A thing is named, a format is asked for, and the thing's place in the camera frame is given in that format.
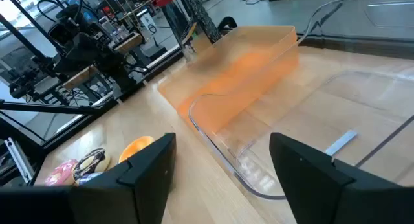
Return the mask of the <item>chocolate sprinkled toy donut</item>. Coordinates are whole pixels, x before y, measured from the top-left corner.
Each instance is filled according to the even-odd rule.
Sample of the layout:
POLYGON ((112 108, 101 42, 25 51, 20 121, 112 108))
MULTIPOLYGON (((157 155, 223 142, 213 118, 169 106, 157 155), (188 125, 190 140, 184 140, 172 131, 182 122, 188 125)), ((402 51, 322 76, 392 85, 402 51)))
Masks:
POLYGON ((79 184, 84 175, 105 172, 110 162, 111 156, 105 148, 93 149, 78 161, 72 170, 72 177, 79 184))

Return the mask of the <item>orange translucent plastic bin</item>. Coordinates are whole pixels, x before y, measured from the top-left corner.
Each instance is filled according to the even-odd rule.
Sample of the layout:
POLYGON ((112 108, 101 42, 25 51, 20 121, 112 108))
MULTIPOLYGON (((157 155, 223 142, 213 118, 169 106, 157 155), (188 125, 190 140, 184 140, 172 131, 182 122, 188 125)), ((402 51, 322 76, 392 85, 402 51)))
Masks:
POLYGON ((215 133, 297 67, 296 40, 293 26, 235 28, 158 90, 185 121, 215 133))

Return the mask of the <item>pink frosted toy donut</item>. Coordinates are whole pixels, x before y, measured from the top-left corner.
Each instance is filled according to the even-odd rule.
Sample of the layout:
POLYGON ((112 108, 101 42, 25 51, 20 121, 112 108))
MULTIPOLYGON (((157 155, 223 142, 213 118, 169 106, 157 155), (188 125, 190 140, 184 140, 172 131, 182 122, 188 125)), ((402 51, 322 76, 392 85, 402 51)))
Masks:
POLYGON ((45 179, 45 186, 70 186, 74 184, 73 169, 77 160, 70 159, 56 167, 45 179))

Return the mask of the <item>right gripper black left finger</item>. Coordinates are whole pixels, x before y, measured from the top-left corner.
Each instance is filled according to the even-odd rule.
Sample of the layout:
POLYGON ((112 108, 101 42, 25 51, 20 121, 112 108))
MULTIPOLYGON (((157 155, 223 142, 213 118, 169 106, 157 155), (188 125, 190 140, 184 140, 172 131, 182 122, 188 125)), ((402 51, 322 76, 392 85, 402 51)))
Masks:
POLYGON ((0 224, 161 224, 176 149, 167 133, 81 186, 0 188, 0 224))

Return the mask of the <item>white tape strip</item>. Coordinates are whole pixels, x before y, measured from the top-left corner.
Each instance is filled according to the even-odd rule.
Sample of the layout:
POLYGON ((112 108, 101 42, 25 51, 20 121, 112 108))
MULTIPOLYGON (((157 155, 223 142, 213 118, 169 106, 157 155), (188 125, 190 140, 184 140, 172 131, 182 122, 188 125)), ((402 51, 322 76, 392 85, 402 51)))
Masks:
POLYGON ((349 130, 344 133, 340 138, 338 138, 334 143, 332 143, 326 150, 325 153, 329 156, 336 155, 345 145, 347 145, 351 140, 357 136, 357 132, 354 130, 349 130))

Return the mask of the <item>orange glazed toy donut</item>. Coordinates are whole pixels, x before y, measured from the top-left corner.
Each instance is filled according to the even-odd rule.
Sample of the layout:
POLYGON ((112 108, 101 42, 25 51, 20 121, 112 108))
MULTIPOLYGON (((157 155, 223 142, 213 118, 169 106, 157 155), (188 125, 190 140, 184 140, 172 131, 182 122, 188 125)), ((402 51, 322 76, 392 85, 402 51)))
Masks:
POLYGON ((134 155, 135 153, 139 152, 140 150, 143 150, 144 148, 152 144, 154 141, 155 141, 154 138, 151 136, 142 136, 142 137, 135 139, 121 153, 118 159, 118 162, 121 163, 125 161, 126 159, 134 155))

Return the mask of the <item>clear plastic bin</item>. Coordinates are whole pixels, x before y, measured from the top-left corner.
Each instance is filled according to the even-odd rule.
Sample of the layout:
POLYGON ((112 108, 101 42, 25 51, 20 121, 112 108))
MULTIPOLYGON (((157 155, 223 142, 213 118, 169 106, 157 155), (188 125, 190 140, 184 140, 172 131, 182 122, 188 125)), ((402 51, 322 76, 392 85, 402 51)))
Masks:
POLYGON ((195 129, 250 193, 284 199, 270 134, 325 150, 357 136, 335 159, 414 186, 414 0, 335 0, 296 41, 298 65, 213 133, 195 129))

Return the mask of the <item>silver aluminium extrusion bar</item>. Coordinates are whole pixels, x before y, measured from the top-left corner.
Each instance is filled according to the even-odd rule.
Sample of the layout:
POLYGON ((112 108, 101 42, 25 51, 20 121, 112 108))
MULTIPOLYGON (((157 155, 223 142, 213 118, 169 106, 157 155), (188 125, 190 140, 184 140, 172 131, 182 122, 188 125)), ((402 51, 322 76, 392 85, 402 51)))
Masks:
POLYGON ((10 152, 23 180, 29 183, 34 178, 34 170, 31 166, 28 157, 21 149, 20 145, 13 138, 9 137, 5 140, 6 147, 10 152))

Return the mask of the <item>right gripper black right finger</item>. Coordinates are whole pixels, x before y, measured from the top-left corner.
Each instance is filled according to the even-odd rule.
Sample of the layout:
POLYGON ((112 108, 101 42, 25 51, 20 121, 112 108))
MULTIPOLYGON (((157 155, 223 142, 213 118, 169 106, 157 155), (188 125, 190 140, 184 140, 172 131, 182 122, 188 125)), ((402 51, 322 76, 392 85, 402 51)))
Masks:
POLYGON ((400 186, 292 139, 270 156, 297 224, 414 224, 414 187, 400 186))

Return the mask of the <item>wooden workbench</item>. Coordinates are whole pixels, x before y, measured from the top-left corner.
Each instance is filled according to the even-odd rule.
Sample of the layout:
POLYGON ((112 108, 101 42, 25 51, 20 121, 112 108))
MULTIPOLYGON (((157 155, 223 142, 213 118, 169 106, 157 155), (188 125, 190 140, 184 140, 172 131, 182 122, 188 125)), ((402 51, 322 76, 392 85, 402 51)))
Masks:
MULTIPOLYGON (((137 47, 141 44, 143 38, 140 34, 136 32, 132 32, 130 37, 124 39, 120 43, 116 44, 113 49, 115 52, 119 52, 123 55, 126 55, 132 48, 137 47)), ((62 86, 67 90, 72 90, 75 87, 83 84, 84 82, 90 80, 94 75, 98 74, 99 71, 95 65, 90 65, 77 74, 75 74, 72 78, 70 78, 67 82, 65 82, 62 86)))

